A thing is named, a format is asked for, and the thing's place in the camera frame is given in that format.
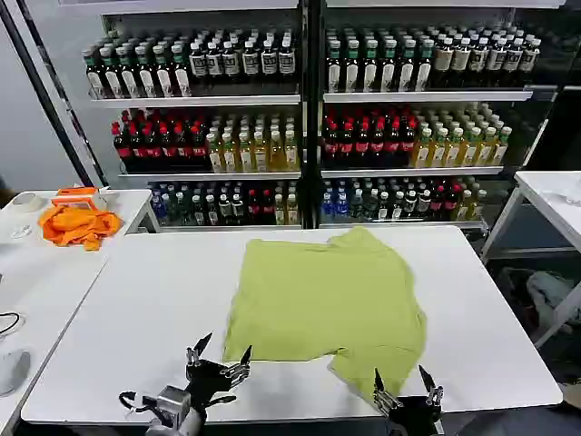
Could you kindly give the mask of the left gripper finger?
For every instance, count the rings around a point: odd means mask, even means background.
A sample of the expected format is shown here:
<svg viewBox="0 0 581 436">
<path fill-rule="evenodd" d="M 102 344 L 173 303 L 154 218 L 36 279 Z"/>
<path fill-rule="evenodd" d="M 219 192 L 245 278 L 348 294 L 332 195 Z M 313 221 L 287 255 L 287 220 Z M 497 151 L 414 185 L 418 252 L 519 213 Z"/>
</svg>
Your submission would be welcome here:
<svg viewBox="0 0 581 436">
<path fill-rule="evenodd" d="M 188 366 L 199 366 L 201 361 L 201 355 L 208 345 L 212 333 L 209 332 L 207 335 L 202 337 L 193 347 L 188 347 L 186 349 L 186 359 Z"/>
<path fill-rule="evenodd" d="M 221 370 L 221 375 L 229 381 L 231 387 L 238 386 L 249 377 L 251 370 L 251 349 L 251 346 L 246 349 L 238 363 L 224 367 Z"/>
</svg>

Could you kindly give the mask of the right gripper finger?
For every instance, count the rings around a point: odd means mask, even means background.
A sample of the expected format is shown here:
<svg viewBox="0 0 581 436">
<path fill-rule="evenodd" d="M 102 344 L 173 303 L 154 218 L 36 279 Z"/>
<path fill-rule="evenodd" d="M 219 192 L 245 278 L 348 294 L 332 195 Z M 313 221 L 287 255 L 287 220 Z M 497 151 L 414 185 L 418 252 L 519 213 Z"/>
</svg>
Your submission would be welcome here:
<svg viewBox="0 0 581 436">
<path fill-rule="evenodd" d="M 385 389 L 379 370 L 374 370 L 374 391 L 373 401 L 378 410 L 385 416 L 389 416 L 392 411 L 401 409 L 403 403 L 393 394 Z"/>
<path fill-rule="evenodd" d="M 420 373 L 421 379 L 424 383 L 424 386 L 427 390 L 427 394 L 428 394 L 427 400 L 426 400 L 427 405 L 433 406 L 433 407 L 440 407 L 441 400 L 443 398 L 443 393 L 444 393 L 443 387 L 436 385 L 432 376 L 428 373 L 428 371 L 421 364 L 419 365 L 419 373 Z"/>
</svg>

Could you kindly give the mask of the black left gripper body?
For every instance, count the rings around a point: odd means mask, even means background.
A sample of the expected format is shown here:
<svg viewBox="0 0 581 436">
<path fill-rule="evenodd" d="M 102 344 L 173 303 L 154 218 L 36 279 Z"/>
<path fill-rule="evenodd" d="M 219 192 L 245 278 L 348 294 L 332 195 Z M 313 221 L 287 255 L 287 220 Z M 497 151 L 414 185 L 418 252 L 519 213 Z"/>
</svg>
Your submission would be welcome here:
<svg viewBox="0 0 581 436">
<path fill-rule="evenodd" d="M 201 360 L 199 366 L 186 365 L 189 383 L 185 390 L 191 395 L 191 404 L 196 411 L 206 411 L 213 405 L 236 400 L 231 393 L 235 387 L 231 387 L 221 375 L 224 367 L 229 366 L 207 360 Z"/>
</svg>

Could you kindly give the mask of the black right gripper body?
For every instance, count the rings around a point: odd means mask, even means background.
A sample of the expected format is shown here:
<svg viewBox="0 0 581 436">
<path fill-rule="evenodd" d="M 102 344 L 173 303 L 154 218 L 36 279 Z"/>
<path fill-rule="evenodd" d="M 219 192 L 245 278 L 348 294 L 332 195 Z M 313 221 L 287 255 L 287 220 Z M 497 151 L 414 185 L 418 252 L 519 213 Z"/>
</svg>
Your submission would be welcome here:
<svg viewBox="0 0 581 436">
<path fill-rule="evenodd" d="M 429 436 L 443 435 L 441 407 L 428 404 L 426 396 L 410 396 L 400 400 L 400 405 L 388 414 L 386 431 L 388 435 Z"/>
</svg>

